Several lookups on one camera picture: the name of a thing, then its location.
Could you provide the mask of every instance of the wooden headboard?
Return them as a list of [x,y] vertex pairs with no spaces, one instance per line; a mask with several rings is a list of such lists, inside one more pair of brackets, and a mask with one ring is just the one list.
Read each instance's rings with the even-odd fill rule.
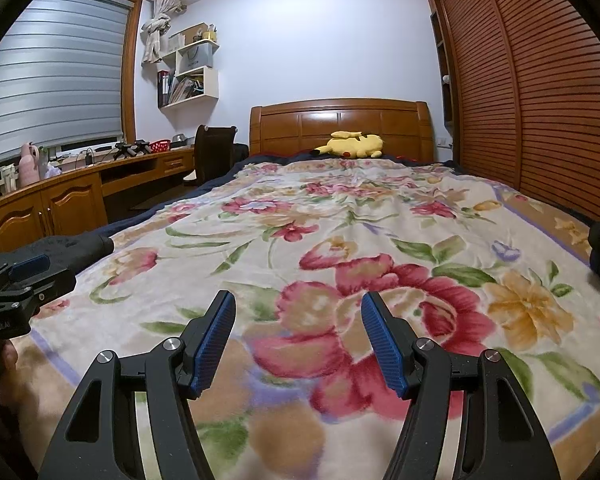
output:
[[432,162],[433,128],[427,104],[392,99],[320,99],[251,109],[250,153],[293,155],[323,146],[331,133],[382,136],[386,155]]

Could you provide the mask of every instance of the pen holder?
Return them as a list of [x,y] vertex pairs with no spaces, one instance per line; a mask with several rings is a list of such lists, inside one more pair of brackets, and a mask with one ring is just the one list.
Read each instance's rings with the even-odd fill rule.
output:
[[217,41],[218,40],[218,33],[216,31],[214,31],[214,30],[208,30],[208,31],[202,33],[202,39],[203,40]]

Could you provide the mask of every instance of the window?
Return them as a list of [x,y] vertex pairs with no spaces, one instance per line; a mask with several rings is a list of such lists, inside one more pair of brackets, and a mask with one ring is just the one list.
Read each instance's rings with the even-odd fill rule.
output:
[[[29,141],[59,146],[128,133],[123,98],[130,94],[125,105],[130,103],[132,118],[134,56],[124,58],[129,43],[135,54],[139,5],[137,0],[29,4],[0,42],[0,161],[19,154]],[[130,14],[135,27],[128,27]],[[131,63],[130,88],[125,63]]]

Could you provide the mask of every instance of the desk drawer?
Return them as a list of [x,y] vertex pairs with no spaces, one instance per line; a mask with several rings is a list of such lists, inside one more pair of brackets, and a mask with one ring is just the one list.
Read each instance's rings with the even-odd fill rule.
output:
[[160,161],[164,176],[193,170],[193,155],[191,153],[174,153],[163,157]]

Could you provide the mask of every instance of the pikachu plush toy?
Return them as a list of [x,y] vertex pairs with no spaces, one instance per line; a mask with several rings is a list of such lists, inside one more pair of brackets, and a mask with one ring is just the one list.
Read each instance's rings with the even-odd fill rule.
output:
[[365,158],[382,156],[382,139],[377,135],[362,132],[333,132],[326,146],[320,146],[311,152],[312,155],[345,156],[347,158]]

